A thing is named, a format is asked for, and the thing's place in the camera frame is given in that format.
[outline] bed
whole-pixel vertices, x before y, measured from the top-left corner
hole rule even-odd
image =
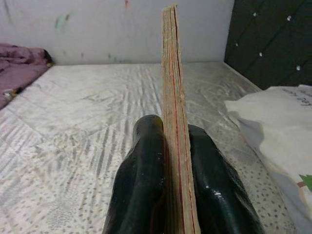
[[[134,123],[161,115],[159,64],[54,66],[0,111],[0,231],[100,234]],[[188,121],[236,168],[267,233],[295,233],[225,100],[259,89],[222,62],[183,64]]]

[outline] gray wall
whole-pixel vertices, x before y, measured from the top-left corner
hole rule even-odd
[[[161,9],[176,2],[184,61],[223,61],[234,0],[2,0],[0,43],[58,64],[159,62]]]

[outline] mattress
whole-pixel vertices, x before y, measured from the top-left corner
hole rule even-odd
[[[294,233],[279,189],[226,115],[258,91],[224,63],[183,64],[188,121],[236,168],[267,233]],[[0,231],[100,234],[134,123],[161,116],[159,64],[54,66],[0,111]]]

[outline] patterned mattress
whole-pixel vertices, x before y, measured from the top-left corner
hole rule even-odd
[[[55,66],[0,111],[0,232],[100,234],[143,115],[161,115],[159,64]],[[224,100],[258,89],[224,63],[183,64],[189,123],[237,169],[267,233],[295,233],[279,189]]]

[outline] white bag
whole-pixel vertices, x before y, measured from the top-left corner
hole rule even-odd
[[[225,105],[279,186],[298,233],[311,233],[312,86],[271,87]]]

